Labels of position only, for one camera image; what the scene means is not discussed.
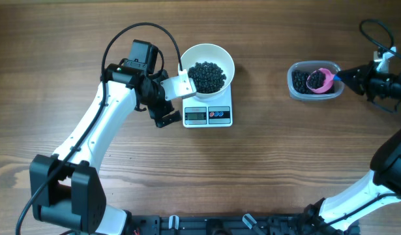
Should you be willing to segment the pink scoop with blue handle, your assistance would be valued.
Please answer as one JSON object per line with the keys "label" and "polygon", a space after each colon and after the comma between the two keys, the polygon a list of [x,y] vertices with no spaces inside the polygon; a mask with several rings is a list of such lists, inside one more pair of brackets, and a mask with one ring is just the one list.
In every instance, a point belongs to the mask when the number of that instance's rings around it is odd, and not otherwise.
{"label": "pink scoop with blue handle", "polygon": [[306,86],[315,94],[324,94],[331,91],[334,83],[339,81],[341,79],[336,74],[328,69],[320,68],[308,76]]}

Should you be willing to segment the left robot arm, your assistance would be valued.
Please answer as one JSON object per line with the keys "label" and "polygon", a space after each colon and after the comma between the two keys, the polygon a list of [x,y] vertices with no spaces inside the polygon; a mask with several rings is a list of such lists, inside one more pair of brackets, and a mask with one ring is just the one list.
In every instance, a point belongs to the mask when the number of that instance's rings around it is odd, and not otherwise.
{"label": "left robot arm", "polygon": [[160,50],[135,40],[118,64],[103,64],[97,94],[70,136],[50,155],[30,164],[27,209],[45,223],[75,234],[126,234],[129,211],[108,205],[99,178],[103,158],[123,122],[134,111],[148,112],[159,128],[181,120],[172,100],[195,94],[186,69],[171,77],[155,65]]}

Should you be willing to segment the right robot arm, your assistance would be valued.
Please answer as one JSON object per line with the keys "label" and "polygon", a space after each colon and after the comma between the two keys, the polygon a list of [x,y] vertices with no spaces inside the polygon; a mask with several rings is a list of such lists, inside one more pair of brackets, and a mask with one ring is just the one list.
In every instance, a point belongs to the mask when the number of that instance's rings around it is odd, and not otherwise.
{"label": "right robot arm", "polygon": [[[376,97],[401,101],[401,73],[390,74],[369,62],[337,73],[349,88],[369,101]],[[401,129],[374,154],[370,170],[345,191],[309,205],[298,229],[303,234],[343,234],[360,218],[388,204],[401,202]]]}

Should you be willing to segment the white digital kitchen scale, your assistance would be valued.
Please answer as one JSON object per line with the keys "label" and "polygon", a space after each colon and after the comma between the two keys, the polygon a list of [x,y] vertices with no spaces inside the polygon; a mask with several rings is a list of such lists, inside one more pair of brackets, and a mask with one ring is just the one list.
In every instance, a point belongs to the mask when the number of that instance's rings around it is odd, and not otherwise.
{"label": "white digital kitchen scale", "polygon": [[183,100],[183,126],[186,128],[230,127],[233,124],[231,86],[212,97]]}

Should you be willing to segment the white plastic bowl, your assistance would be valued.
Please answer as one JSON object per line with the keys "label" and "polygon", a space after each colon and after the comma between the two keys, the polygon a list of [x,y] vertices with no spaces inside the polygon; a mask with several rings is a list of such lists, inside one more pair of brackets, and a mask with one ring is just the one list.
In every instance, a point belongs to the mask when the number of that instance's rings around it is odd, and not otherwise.
{"label": "white plastic bowl", "polygon": [[205,61],[209,63],[216,63],[223,70],[227,80],[225,81],[223,88],[215,93],[204,94],[197,92],[196,96],[200,97],[201,99],[206,99],[221,93],[231,84],[235,75],[235,63],[232,59],[232,56],[225,49],[215,44],[195,45],[189,48],[181,56],[183,69],[186,69],[187,71],[196,63],[203,63]]}

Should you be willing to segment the clear plastic container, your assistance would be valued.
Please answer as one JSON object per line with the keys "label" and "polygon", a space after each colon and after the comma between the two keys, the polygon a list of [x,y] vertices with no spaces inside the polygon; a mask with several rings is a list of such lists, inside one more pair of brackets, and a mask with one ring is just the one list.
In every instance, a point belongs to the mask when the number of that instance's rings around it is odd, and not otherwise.
{"label": "clear plastic container", "polygon": [[293,72],[298,70],[302,72],[314,72],[316,69],[324,68],[329,70],[331,73],[336,74],[341,71],[339,65],[332,61],[302,61],[294,63],[288,70],[287,83],[290,93],[290,97],[299,101],[323,101],[337,98],[342,94],[345,85],[340,81],[335,81],[333,85],[333,92],[328,94],[303,94],[299,93],[294,88]]}

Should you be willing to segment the black beans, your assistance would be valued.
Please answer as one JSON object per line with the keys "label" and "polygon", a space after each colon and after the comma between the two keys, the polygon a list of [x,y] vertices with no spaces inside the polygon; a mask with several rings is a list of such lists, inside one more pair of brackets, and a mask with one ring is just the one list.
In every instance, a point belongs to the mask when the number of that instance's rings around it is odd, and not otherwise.
{"label": "black beans", "polygon": [[[306,80],[310,75],[309,72],[294,71],[293,82],[294,88],[303,94],[314,94],[306,86]],[[188,76],[193,79],[198,93],[215,93],[223,88],[227,80],[223,70],[216,63],[196,63],[188,70]]]}

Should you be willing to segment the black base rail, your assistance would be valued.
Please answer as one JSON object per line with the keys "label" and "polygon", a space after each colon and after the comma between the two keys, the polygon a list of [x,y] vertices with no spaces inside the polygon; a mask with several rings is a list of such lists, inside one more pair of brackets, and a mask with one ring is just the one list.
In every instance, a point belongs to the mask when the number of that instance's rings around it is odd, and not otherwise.
{"label": "black base rail", "polygon": [[133,215],[125,234],[131,235],[184,235],[184,234],[344,234],[360,235],[358,222],[345,231],[332,227],[323,228],[318,220],[305,220],[301,214],[222,217],[159,217],[157,215]]}

